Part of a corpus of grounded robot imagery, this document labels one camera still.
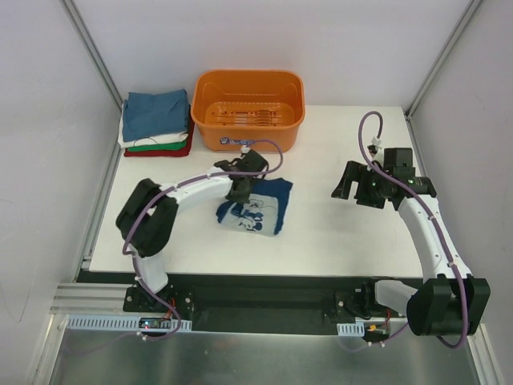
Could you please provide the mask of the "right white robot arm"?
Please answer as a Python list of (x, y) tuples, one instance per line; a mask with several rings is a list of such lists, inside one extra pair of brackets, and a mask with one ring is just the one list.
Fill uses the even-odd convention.
[(358, 205), (384, 209), (391, 203), (408, 228), (422, 267), (422, 285), (415, 289), (385, 279), (361, 296), (362, 310), (379, 316), (388, 307), (406, 316), (417, 336), (443, 338), (473, 335), (481, 321), (491, 288), (467, 267), (450, 239), (431, 180), (417, 176), (410, 148), (387, 148), (381, 161), (349, 161), (331, 196), (348, 200), (357, 185)]

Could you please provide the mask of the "navy blue t-shirt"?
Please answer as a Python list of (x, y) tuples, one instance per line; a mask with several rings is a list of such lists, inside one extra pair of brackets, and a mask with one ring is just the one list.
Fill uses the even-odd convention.
[(217, 222), (227, 229), (274, 237), (283, 227), (292, 188), (293, 183), (283, 178), (257, 182), (248, 202), (221, 204)]

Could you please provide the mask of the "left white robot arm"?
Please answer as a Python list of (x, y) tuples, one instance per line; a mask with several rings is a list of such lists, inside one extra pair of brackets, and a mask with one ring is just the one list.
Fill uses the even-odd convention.
[(257, 179), (269, 171), (269, 162), (247, 149), (233, 160), (217, 161), (206, 172), (175, 184), (157, 184), (147, 178), (136, 185), (115, 225), (123, 239), (122, 254), (131, 258), (136, 286), (143, 291), (141, 301), (150, 311), (175, 310), (166, 290), (162, 250), (177, 215), (221, 197), (245, 203)]

